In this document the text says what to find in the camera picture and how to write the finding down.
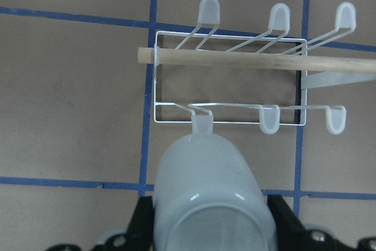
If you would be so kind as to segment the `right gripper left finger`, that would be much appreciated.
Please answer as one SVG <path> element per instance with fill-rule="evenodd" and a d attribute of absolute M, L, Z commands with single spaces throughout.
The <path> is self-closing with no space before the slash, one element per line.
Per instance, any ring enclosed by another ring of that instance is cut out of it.
<path fill-rule="evenodd" d="M 108 236 L 92 250 L 150 250 L 153 244 L 155 210 L 151 196 L 138 199 L 131 220 L 123 232 Z"/>

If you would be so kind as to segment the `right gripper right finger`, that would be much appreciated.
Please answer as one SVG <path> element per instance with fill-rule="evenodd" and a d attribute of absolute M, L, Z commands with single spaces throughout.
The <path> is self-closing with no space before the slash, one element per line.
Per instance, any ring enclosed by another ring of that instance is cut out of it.
<path fill-rule="evenodd" d="M 328 233 L 306 229 L 281 195 L 268 195 L 267 206 L 276 224 L 278 250 L 337 250 Z"/>

